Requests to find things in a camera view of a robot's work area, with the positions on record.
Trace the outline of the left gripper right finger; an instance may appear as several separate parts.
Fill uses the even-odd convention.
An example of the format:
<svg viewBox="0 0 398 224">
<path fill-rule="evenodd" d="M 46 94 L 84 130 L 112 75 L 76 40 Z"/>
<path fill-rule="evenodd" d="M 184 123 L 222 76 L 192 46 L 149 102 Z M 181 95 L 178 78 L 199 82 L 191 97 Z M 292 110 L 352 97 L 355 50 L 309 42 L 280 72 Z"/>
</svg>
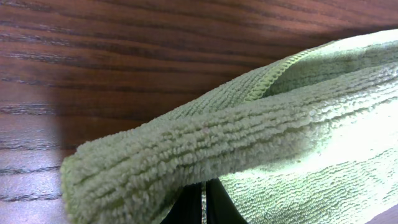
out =
<svg viewBox="0 0 398 224">
<path fill-rule="evenodd" d="M 248 224 L 219 179 L 206 182 L 206 219 L 207 224 Z"/>
</svg>

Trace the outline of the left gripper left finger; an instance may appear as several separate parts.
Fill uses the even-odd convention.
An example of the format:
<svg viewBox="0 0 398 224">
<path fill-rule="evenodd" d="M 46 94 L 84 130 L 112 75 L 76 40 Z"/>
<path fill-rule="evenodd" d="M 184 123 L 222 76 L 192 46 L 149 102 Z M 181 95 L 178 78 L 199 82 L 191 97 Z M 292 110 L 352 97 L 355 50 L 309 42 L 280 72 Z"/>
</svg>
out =
<svg viewBox="0 0 398 224">
<path fill-rule="evenodd" d="M 201 224 L 201 183 L 183 188 L 172 209 L 160 224 Z"/>
</svg>

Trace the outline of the light green cloth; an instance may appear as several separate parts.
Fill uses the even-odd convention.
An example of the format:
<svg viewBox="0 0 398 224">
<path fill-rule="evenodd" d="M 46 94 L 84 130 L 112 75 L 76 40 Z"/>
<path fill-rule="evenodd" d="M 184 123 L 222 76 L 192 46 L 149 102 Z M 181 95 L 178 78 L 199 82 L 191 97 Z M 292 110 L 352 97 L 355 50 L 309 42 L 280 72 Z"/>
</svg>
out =
<svg viewBox="0 0 398 224">
<path fill-rule="evenodd" d="M 366 223 L 397 205 L 397 31 L 247 72 L 64 159 L 70 223 L 160 223 L 219 179 L 247 223 Z"/>
</svg>

